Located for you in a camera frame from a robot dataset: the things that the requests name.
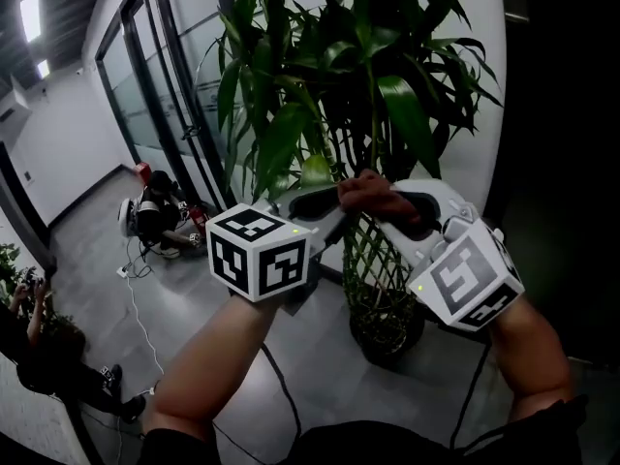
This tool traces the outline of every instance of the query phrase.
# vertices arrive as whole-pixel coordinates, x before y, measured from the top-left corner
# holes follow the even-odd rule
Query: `red object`
[[[209,218],[197,206],[190,207],[189,212],[190,212],[190,217],[194,221],[194,225],[196,226],[196,229],[198,229],[202,237],[206,237],[206,221]]]
[[[149,166],[146,162],[140,162],[134,167],[134,174],[142,181],[142,184],[146,186],[148,184],[148,180],[151,178],[151,166]]]

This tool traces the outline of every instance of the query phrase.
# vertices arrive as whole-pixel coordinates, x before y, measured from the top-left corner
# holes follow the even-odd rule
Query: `door frame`
[[[231,2],[233,2],[234,0],[218,1],[220,2],[221,8],[226,11],[231,7]],[[127,53],[130,58],[132,72],[134,73],[138,81],[140,93],[142,95],[142,98],[144,99],[144,103],[149,112],[149,115],[153,120],[153,125],[155,127],[158,140],[161,143],[166,158],[170,163],[170,166],[172,167],[174,175],[179,185],[181,186],[181,189],[183,189],[183,191],[186,193],[188,200],[190,202],[200,202],[201,200],[198,191],[196,190],[196,186],[194,185],[192,178],[187,171],[187,168],[181,157],[181,153],[174,141],[174,134],[171,130],[170,125],[168,124],[168,120],[162,108],[161,102],[159,101],[159,95],[155,89],[152,76],[150,75],[150,72],[146,65],[146,59],[140,45],[140,38],[138,36],[133,16],[136,10],[140,8],[141,5],[144,5],[149,17],[149,23],[151,25],[151,32],[153,34],[156,52],[159,55],[159,60],[162,65],[167,88],[173,102],[175,103],[174,107],[177,110],[179,120],[181,121],[181,126],[187,133],[187,137],[185,140],[188,141],[188,146],[190,148],[190,151],[192,152],[193,158],[198,165],[201,177],[204,180],[209,195],[213,199],[217,211],[221,212],[226,208],[235,206],[237,204],[237,201],[233,195],[231,186],[229,185],[228,187],[226,187],[224,184],[225,173],[222,161],[218,155],[215,141],[213,140],[213,137],[208,127],[208,123],[206,122],[206,118],[204,117],[204,113],[202,111],[198,96],[193,95],[191,74],[189,71],[189,66],[185,57],[184,50],[180,43],[180,37],[174,23],[170,0],[155,0],[155,2],[159,13],[159,18],[162,23],[162,28],[164,30],[164,38],[166,40],[166,45],[170,53],[170,60],[172,62],[173,71],[178,81],[180,93],[182,95],[183,102],[187,107],[192,125],[190,126],[185,122],[182,111],[180,110],[181,107],[178,103],[176,93],[173,91],[172,88],[170,71],[168,71],[167,67],[164,67],[166,64],[163,60],[163,52],[161,44],[159,43],[159,37],[156,32],[153,32],[155,30],[153,29],[154,22],[152,21],[152,19],[156,17],[154,15],[154,10],[151,9],[150,3],[148,1],[123,0],[119,7],[119,10],[116,12],[114,18],[109,24],[104,38],[102,39],[97,53],[95,54],[95,63],[97,65],[97,70],[104,85],[108,101],[112,108],[112,112],[114,114],[116,122],[120,128],[123,139],[125,140],[125,143],[127,144],[127,147],[129,148],[134,161],[138,163],[140,162],[140,155],[136,150],[134,141],[131,137],[131,133],[129,132],[125,120],[123,119],[121,108],[116,102],[116,99],[113,95],[113,91],[109,83],[108,73],[106,72],[106,67],[103,61],[112,41],[116,38],[117,33],[122,33],[125,47],[127,48]],[[193,138],[198,140],[199,146],[201,147],[201,152],[207,164],[207,168],[211,172],[212,179],[208,177],[206,171],[204,170],[203,159],[199,155]]]

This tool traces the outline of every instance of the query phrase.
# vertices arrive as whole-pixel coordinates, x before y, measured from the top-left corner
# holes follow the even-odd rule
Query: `potted plant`
[[[480,85],[481,74],[495,79],[482,43],[433,36],[449,13],[469,25],[458,0],[325,0],[316,9],[236,0],[217,40],[227,184],[237,162],[254,200],[366,168],[395,181],[420,163],[441,177],[439,157],[459,131],[475,133],[481,98],[500,105]],[[409,274],[373,220],[358,216],[344,238],[344,290],[352,333],[373,362],[398,359],[419,338]]]
[[[2,302],[9,306],[18,284],[34,284],[34,267],[17,270],[15,260],[19,256],[19,249],[13,244],[0,244],[0,297]],[[33,288],[30,288],[28,297],[20,304],[18,318],[24,324],[24,332],[32,318],[35,309]],[[58,314],[53,308],[53,291],[46,294],[46,308],[41,321],[42,346],[49,350],[58,350],[65,357],[81,359],[86,345],[86,338],[81,330],[73,323],[73,318]]]

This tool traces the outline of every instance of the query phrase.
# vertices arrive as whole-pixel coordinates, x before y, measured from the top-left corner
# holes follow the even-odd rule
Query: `gray floor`
[[[86,361],[93,367],[120,363],[126,398],[159,379],[153,353],[136,322],[127,283],[115,270],[127,262],[126,240],[116,227],[122,198],[140,186],[119,174],[74,210],[55,230],[53,249],[59,271],[55,305],[74,316],[88,339]],[[132,243],[132,257],[138,244]],[[132,281],[140,319],[164,366],[225,301],[225,288],[213,280],[206,259],[164,262],[150,257],[154,272]],[[397,371],[365,361],[349,332],[340,287],[322,281],[294,317],[279,312],[266,344],[284,372],[304,430],[354,419],[374,419],[413,429],[447,444],[482,346],[427,324],[420,342]],[[620,378],[574,364],[580,392],[590,395],[589,419],[580,430],[586,464],[607,463],[620,447]],[[491,358],[485,365],[458,443],[505,423],[511,395]],[[115,418],[84,407],[106,425]],[[116,463],[119,440],[85,418],[101,456]],[[268,362],[259,356],[239,392],[216,422],[260,460],[283,459],[295,434],[291,409]],[[140,426],[121,424],[128,433]],[[218,433],[223,463],[254,463]],[[123,436],[120,463],[136,463],[140,441]]]

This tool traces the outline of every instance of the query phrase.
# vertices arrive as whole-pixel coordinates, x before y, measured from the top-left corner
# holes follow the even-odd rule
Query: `person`
[[[350,191],[363,191],[355,186]],[[358,202],[343,196],[345,210]],[[220,463],[212,422],[242,384],[281,303],[233,294],[187,343],[149,402],[139,465]],[[283,463],[580,463],[576,429],[585,401],[574,398],[554,329],[524,295],[488,329],[513,403],[509,423],[472,449],[448,449],[408,429],[358,421],[305,432]]]
[[[149,246],[159,243],[166,258],[176,258],[179,248],[193,248],[201,244],[197,233],[186,236],[176,232],[181,219],[187,219],[187,203],[178,189],[162,170],[155,170],[142,192],[138,207],[138,232]]]
[[[42,281],[35,287],[35,308],[25,332],[17,315],[21,302],[28,297],[27,286],[21,284],[15,288],[9,307],[0,305],[0,352],[16,364],[21,384],[41,394],[82,401],[128,423],[136,421],[146,406],[146,400],[144,396],[136,396],[127,403],[121,402],[122,369],[119,365],[112,368],[109,383],[102,373],[79,360],[48,350],[42,342],[41,322],[46,293],[47,281]]]

